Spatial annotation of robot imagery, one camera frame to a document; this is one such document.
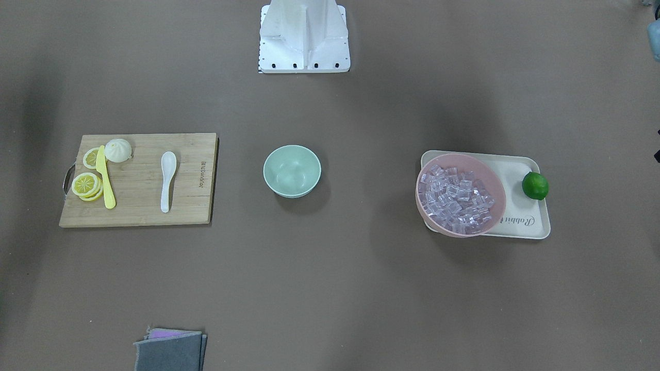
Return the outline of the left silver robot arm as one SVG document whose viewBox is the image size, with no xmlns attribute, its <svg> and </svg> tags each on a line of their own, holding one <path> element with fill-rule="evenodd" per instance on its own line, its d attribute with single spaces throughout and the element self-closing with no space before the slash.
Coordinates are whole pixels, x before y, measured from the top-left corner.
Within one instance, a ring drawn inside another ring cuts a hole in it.
<svg viewBox="0 0 660 371">
<path fill-rule="evenodd" d="M 657 18 L 647 26 L 647 35 L 650 44 L 650 50 L 653 59 L 659 63 L 660 61 L 660 19 Z"/>
</svg>

